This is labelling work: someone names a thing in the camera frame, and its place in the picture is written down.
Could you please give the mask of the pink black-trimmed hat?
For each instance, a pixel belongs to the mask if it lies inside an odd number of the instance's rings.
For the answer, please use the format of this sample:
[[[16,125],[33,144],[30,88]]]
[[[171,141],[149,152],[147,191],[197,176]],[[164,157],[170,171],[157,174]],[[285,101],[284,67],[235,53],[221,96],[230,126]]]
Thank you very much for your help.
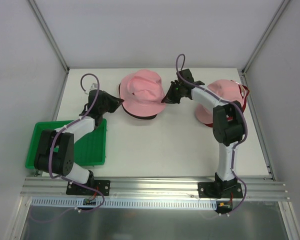
[[[119,84],[119,97],[123,110],[141,120],[152,120],[166,104],[161,77],[149,69],[141,69],[125,76]]]

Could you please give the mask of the pink cap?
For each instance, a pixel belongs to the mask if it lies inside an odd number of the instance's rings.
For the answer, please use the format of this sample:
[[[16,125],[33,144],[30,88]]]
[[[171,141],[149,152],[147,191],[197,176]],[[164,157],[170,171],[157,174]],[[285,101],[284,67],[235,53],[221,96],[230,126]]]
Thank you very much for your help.
[[[219,79],[207,86],[209,90],[223,99],[234,102],[238,101],[241,105],[243,111],[246,109],[247,97],[250,90],[238,82],[228,79]],[[198,104],[195,112],[196,118],[201,123],[205,124],[207,127],[213,127],[213,115],[208,111],[203,105]]]

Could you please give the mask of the dark red cap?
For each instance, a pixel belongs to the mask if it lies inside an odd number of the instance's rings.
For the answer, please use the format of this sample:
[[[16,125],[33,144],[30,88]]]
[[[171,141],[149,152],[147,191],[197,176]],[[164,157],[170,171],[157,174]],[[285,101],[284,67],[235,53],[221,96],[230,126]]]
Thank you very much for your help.
[[[221,79],[211,83],[208,88],[227,101],[238,101],[241,105],[242,111],[245,111],[247,106],[247,98],[250,94],[250,90],[247,86],[232,80],[228,81]]]

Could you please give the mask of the black bucket hat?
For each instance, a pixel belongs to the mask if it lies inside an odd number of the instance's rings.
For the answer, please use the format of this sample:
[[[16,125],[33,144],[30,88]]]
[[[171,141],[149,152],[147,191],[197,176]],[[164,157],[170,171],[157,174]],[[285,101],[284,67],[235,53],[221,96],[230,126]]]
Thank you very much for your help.
[[[137,83],[121,83],[119,96],[124,100],[123,110],[136,119],[152,120],[165,106],[161,102],[161,90],[156,86]]]

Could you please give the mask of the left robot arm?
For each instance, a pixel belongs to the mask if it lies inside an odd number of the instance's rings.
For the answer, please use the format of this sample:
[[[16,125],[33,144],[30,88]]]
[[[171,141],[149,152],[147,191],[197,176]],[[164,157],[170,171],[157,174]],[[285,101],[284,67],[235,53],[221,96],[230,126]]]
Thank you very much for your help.
[[[77,184],[84,195],[95,189],[94,174],[75,163],[75,143],[95,131],[105,113],[114,113],[124,100],[103,90],[91,90],[79,117],[55,129],[44,129],[38,141],[34,168]]]

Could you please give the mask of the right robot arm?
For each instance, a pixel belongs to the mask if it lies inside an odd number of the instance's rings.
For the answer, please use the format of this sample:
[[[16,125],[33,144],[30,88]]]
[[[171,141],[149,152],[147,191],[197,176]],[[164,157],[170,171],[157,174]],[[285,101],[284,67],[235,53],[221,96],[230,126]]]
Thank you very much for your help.
[[[176,71],[177,79],[162,102],[179,104],[187,97],[206,107],[212,113],[212,133],[219,143],[219,163],[213,182],[199,182],[199,197],[237,198],[244,197],[243,182],[235,173],[237,148],[247,138],[247,123],[238,101],[226,100],[212,92],[201,81],[194,81],[190,69]]]

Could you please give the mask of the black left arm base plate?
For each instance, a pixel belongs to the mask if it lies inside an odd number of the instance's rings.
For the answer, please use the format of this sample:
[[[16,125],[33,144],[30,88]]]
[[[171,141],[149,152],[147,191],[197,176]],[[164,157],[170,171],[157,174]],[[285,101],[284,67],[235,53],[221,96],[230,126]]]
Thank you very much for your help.
[[[98,190],[104,196],[109,196],[111,181],[94,179],[85,184],[85,186]],[[68,183],[65,194],[69,196],[93,196],[96,193],[95,191],[87,189],[86,187]]]

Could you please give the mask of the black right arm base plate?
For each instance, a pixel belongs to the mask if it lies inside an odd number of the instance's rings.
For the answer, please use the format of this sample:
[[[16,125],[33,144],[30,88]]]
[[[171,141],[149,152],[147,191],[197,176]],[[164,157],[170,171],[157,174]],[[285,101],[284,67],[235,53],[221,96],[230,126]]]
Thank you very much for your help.
[[[225,190],[217,190],[213,182],[199,182],[197,184],[199,198],[215,198],[215,199],[242,199],[243,190],[240,183],[236,186],[230,187]]]

